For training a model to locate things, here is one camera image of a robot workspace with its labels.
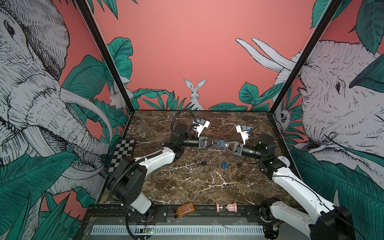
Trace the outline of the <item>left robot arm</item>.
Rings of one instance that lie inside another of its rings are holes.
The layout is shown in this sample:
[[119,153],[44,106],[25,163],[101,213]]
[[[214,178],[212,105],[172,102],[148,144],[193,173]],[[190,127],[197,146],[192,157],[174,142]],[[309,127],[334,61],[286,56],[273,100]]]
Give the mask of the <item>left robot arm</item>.
[[191,128],[185,124],[178,124],[171,129],[171,137],[162,144],[160,150],[139,158],[131,156],[120,158],[107,182],[108,200],[113,203],[113,197],[116,197],[122,205],[146,215],[154,205],[142,193],[146,177],[178,160],[184,154],[185,147],[206,150],[210,147],[208,142],[212,142],[213,147],[217,146],[218,141],[201,135],[209,126],[210,122],[203,119],[193,122]]

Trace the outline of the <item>blue padlock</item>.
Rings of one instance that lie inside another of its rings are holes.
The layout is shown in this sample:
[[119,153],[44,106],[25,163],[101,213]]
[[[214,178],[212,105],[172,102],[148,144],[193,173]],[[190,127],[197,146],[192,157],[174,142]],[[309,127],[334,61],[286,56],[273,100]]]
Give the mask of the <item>blue padlock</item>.
[[228,163],[221,163],[221,167],[223,170],[227,170],[229,168]]
[[226,147],[226,141],[224,141],[224,140],[218,140],[217,144],[218,144],[218,148],[225,148]]

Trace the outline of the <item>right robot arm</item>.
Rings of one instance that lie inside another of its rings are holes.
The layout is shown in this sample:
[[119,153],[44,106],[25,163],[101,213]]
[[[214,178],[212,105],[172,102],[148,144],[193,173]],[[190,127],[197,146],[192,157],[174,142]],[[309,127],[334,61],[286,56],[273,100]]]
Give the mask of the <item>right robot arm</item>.
[[255,159],[259,170],[304,209],[301,212],[273,197],[262,202],[260,218],[268,224],[287,223],[311,240],[356,239],[352,213],[343,206],[335,206],[300,180],[289,168],[289,161],[276,157],[276,145],[276,140],[268,134],[260,135],[255,146],[240,142],[220,143],[236,157]]

